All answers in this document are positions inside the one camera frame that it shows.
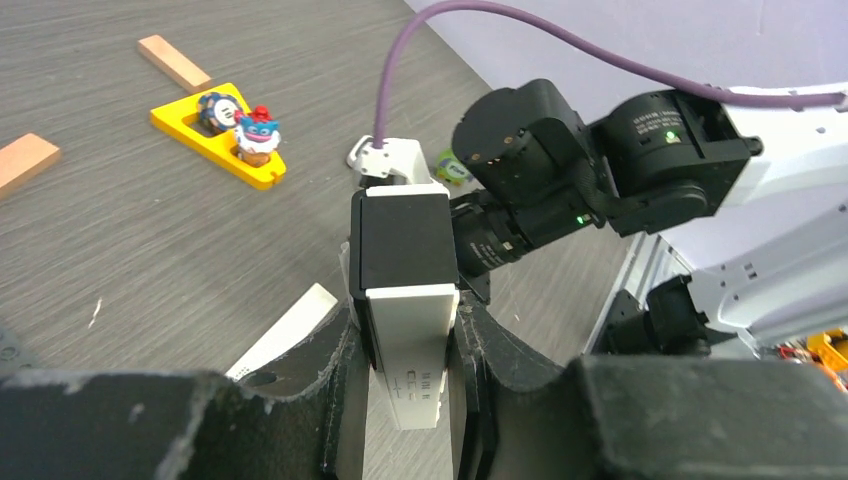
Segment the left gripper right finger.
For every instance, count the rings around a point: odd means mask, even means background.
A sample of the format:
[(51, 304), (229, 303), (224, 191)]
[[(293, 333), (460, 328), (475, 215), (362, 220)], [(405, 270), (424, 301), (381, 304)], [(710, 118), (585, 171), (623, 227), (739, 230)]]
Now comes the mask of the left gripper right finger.
[(847, 397), (784, 361), (586, 355), (559, 366), (463, 294), (458, 479), (843, 479)]

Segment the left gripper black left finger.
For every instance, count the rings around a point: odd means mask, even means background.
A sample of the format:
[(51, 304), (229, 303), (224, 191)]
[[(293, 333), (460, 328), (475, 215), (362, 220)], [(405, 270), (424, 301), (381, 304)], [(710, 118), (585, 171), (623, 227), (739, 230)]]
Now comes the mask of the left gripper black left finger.
[(345, 307), (235, 382), (27, 369), (1, 380), (5, 479), (357, 479), (361, 344)]

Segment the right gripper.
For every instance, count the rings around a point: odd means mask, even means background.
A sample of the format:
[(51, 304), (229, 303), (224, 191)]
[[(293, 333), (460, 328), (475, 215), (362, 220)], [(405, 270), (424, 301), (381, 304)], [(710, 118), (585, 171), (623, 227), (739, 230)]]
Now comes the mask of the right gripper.
[(486, 190), (450, 200), (460, 289), (484, 305), (491, 302), (490, 272), (529, 252), (511, 212)]

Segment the slim white remote control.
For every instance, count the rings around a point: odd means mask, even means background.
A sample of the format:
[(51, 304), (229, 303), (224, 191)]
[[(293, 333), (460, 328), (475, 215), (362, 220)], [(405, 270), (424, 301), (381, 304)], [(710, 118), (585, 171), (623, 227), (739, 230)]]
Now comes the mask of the slim white remote control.
[(348, 245), (349, 299), (395, 426), (431, 429), (459, 303), (448, 190), (431, 183), (358, 191)]

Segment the slim remote back cover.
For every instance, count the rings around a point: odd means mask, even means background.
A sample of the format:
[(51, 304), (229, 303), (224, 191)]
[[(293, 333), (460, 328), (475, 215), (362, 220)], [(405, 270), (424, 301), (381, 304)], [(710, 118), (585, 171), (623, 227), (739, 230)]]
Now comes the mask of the slim remote back cover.
[(314, 283), (247, 351), (225, 376), (238, 381), (304, 340), (331, 313), (338, 300)]

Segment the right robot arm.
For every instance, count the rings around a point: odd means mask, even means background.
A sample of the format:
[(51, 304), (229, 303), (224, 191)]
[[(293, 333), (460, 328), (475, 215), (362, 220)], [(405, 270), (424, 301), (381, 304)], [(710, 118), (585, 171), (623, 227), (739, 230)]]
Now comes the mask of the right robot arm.
[(452, 139), (481, 185), (451, 203), (461, 287), (487, 300), (492, 270), (589, 225), (670, 231), (707, 261), (609, 320), (603, 349), (759, 350), (845, 327), (847, 116), (806, 93), (764, 100), (656, 91), (585, 124), (545, 79), (486, 94)]

